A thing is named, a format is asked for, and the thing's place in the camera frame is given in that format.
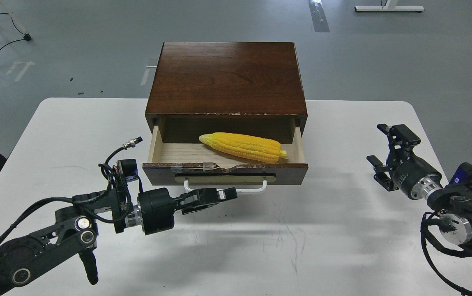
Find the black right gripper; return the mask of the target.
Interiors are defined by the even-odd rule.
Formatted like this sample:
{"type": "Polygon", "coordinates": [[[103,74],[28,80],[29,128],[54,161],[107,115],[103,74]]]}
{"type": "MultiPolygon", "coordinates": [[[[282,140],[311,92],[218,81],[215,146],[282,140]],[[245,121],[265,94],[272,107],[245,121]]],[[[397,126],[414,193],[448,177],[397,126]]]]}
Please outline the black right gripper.
{"type": "Polygon", "coordinates": [[[443,187],[441,173],[420,157],[413,157],[413,148],[421,139],[405,124],[388,126],[378,124],[377,129],[388,139],[389,154],[386,165],[375,155],[366,160],[371,163],[376,180],[386,191],[401,190],[411,200],[428,200],[443,187]]]}

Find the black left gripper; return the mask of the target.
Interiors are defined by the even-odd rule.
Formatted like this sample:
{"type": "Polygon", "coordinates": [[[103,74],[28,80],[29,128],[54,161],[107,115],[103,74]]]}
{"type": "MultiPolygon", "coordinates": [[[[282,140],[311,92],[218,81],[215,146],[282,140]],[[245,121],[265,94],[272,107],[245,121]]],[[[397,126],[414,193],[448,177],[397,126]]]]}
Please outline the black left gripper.
{"type": "Polygon", "coordinates": [[[194,189],[180,197],[170,196],[168,189],[149,190],[138,195],[138,206],[145,235],[156,234],[174,228],[174,213],[181,209],[183,215],[198,212],[220,202],[237,199],[235,187],[224,190],[215,188],[194,189]]]}

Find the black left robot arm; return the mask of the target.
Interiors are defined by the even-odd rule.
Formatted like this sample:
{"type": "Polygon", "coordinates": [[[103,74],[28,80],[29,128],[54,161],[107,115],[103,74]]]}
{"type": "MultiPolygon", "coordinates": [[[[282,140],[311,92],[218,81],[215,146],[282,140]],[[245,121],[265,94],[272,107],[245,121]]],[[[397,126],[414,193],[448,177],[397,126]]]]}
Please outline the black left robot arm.
{"type": "Polygon", "coordinates": [[[138,203],[132,202],[128,183],[140,180],[136,160],[125,159],[110,166],[109,162],[122,150],[142,141],[134,138],[113,151],[99,164],[107,181],[106,189],[73,197],[48,197],[33,203],[0,236],[0,296],[13,288],[28,285],[64,261],[78,255],[88,281],[98,283],[98,270],[93,251],[97,247],[97,222],[114,225],[117,234],[127,227],[141,226],[145,235],[170,230],[174,214],[189,214],[221,202],[234,200],[236,188],[194,189],[179,197],[171,197],[168,189],[144,191],[139,186],[138,203]],[[7,236],[33,212],[46,204],[61,201],[69,204],[55,212],[55,223],[26,236],[7,240],[7,236]]]}

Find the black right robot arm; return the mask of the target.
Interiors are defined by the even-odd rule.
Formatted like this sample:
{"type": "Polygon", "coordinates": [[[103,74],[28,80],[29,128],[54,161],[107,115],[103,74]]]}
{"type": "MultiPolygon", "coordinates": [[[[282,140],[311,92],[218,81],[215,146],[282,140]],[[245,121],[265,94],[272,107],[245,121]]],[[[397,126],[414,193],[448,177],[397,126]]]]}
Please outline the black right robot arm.
{"type": "Polygon", "coordinates": [[[433,272],[448,286],[463,296],[472,291],[444,277],[432,261],[427,245],[442,254],[472,257],[472,165],[458,166],[446,186],[441,185],[441,173],[418,157],[413,149],[420,138],[406,125],[378,124],[386,135],[389,153],[385,162],[374,155],[366,157],[374,171],[373,179],[387,191],[401,190],[411,200],[425,200],[430,212],[420,223],[421,247],[433,272]]]}

